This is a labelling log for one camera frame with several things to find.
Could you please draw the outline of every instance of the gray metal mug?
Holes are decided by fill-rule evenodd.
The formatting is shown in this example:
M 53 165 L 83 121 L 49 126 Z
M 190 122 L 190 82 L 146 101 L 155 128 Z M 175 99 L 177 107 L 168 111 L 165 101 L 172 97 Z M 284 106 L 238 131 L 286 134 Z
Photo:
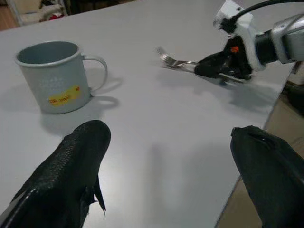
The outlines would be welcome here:
M 105 67 L 102 83 L 89 88 L 83 60 L 96 60 Z M 35 96 L 41 110 L 67 113 L 84 106 L 90 92 L 107 80 L 107 64 L 98 56 L 81 55 L 80 47 L 66 41 L 48 41 L 21 50 L 16 63 Z

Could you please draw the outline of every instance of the wooden floor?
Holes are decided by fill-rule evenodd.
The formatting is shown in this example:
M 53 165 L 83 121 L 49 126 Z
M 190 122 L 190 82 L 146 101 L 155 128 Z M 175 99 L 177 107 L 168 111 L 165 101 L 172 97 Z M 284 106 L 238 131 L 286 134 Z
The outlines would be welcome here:
M 0 31 L 18 27 L 8 6 L 0 6 Z

